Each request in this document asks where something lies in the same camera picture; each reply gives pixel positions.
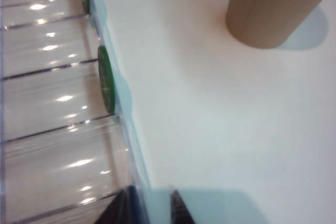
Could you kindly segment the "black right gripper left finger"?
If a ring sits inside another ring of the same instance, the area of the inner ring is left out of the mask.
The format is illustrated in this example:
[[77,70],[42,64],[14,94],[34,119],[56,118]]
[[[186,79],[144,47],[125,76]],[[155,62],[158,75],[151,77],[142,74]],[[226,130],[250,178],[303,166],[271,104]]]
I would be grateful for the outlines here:
[[128,186],[117,193],[98,218],[98,223],[132,224],[137,221],[135,187]]

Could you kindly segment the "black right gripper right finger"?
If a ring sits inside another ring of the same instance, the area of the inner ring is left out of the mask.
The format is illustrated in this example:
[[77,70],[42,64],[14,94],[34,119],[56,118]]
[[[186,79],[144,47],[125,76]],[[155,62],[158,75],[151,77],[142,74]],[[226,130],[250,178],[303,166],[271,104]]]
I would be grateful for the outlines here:
[[171,224],[196,224],[180,193],[174,190],[170,196]]

